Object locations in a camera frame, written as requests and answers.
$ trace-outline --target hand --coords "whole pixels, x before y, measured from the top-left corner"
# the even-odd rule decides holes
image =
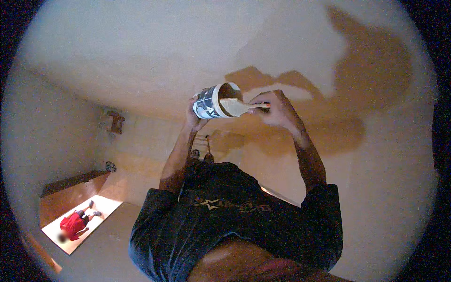
[[[271,103],[269,112],[261,109],[249,109],[249,113],[258,115],[267,125],[277,125],[289,130],[292,134],[305,130],[304,123],[282,90],[268,91],[258,94],[250,104]]]
[[[199,119],[199,117],[193,111],[193,105],[197,101],[197,99],[198,96],[191,98],[185,110],[186,121],[184,126],[194,132],[198,132],[208,122],[208,120]]]

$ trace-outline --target ceiling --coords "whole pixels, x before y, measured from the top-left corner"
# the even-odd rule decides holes
[[[77,95],[170,120],[183,118],[197,91],[224,81],[245,101],[279,88],[312,125],[402,101],[411,30],[396,2],[61,0],[38,11],[18,58]],[[247,114],[209,125],[262,128]]]

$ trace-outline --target plastic bucket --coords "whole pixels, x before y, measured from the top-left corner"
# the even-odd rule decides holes
[[[221,98],[238,98],[242,100],[241,90],[233,82],[226,82],[202,89],[193,97],[198,100],[193,105],[193,111],[201,119],[231,118],[224,108],[219,104]]]

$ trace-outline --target graphic print on t-shirt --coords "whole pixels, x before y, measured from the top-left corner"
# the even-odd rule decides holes
[[[261,212],[271,212],[270,205],[255,205],[250,201],[246,201],[242,204],[234,204],[231,201],[224,199],[208,200],[203,197],[196,197],[191,203],[193,206],[207,206],[208,210],[211,211],[214,208],[237,208],[240,213],[252,213],[255,211]]]

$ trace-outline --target man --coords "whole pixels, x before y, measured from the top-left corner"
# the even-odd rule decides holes
[[[92,208],[94,201],[89,202],[89,206],[80,211],[74,211],[68,217],[63,218],[60,223],[61,233],[58,235],[58,241],[60,244],[64,244],[68,239],[75,241],[80,239],[86,231],[89,230],[87,223],[92,220],[94,216],[101,216],[101,212],[94,212],[92,215],[84,216],[84,213],[88,208]]]
[[[133,226],[129,255],[159,281],[344,281],[327,272],[343,247],[337,186],[303,122],[281,90],[264,92],[251,109],[293,136],[307,195],[301,207],[263,192],[236,165],[189,160],[196,133],[207,123],[186,109],[186,121]]]

